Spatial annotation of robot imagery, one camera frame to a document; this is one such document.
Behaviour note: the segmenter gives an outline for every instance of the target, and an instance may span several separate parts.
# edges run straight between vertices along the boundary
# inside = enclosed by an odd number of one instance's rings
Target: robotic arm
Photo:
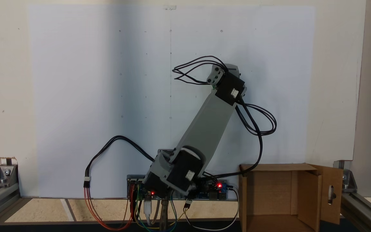
[[[144,180],[147,190],[164,198],[172,189],[188,196],[200,178],[221,140],[224,130],[246,87],[236,65],[217,65],[207,83],[213,89],[194,120],[173,150],[158,150]]]

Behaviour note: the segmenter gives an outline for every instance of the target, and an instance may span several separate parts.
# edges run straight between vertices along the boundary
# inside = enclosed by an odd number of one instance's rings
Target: white connector
[[[144,206],[144,210],[143,211],[144,211],[144,214],[146,215],[147,224],[149,226],[151,226],[151,221],[150,221],[150,215],[151,215],[151,212],[152,212],[151,201],[144,201],[143,206]]]

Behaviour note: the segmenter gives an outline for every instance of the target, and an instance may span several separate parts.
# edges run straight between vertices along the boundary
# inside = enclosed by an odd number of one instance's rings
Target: bolt
[[[10,175],[11,170],[10,169],[4,169],[4,175]]]

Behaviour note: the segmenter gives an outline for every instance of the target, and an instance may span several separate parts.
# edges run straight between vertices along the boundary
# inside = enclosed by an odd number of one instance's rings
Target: black base
[[[221,228],[222,226],[226,226],[230,223],[229,221],[199,221],[193,222],[195,226],[202,227],[202,228]],[[121,224],[112,223],[109,226],[117,228]],[[99,224],[87,224],[85,222],[77,222],[71,224],[69,222],[65,222],[64,224],[52,224],[47,222],[45,225],[6,225],[0,226],[0,232],[27,232],[27,231],[38,231],[38,232],[47,232],[47,231],[55,231],[55,232],[69,232],[69,231],[78,231],[78,232],[85,232],[85,231],[109,231]],[[139,227],[137,224],[132,224],[129,228],[123,230],[124,232],[146,232],[145,229]],[[196,231],[194,230],[187,222],[178,222],[174,232],[191,232]],[[223,230],[223,232],[238,232],[241,231],[240,222],[236,221],[232,226],[228,229]],[[352,223],[350,223],[345,218],[340,219],[340,225],[335,225],[332,223],[326,223],[321,221],[320,222],[320,231],[321,232],[359,232]]]

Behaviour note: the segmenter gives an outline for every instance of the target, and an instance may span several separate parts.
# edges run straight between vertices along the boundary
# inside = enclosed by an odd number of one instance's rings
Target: green wire
[[[136,206],[135,206],[137,212],[138,212],[138,204],[137,204],[137,203],[138,203],[138,198],[139,198],[139,196],[140,196],[140,191],[139,191],[139,190],[140,190],[140,186],[138,186],[138,188],[137,188],[137,201],[136,201]],[[177,220],[177,213],[176,213],[176,210],[174,209],[174,204],[173,204],[173,199],[172,199],[172,197],[171,197],[171,207],[173,208],[174,216],[175,216],[175,218],[176,218],[176,220]],[[141,225],[143,225],[143,227],[144,227],[146,230],[148,230],[148,232],[156,232],[155,230],[150,230],[149,228],[147,228],[147,227],[144,225],[143,221],[141,220],[140,213],[138,213],[138,219],[139,219]],[[176,227],[176,225],[177,225],[177,223],[174,224],[174,226],[171,228],[171,230],[170,230],[169,232],[173,231],[174,228]]]

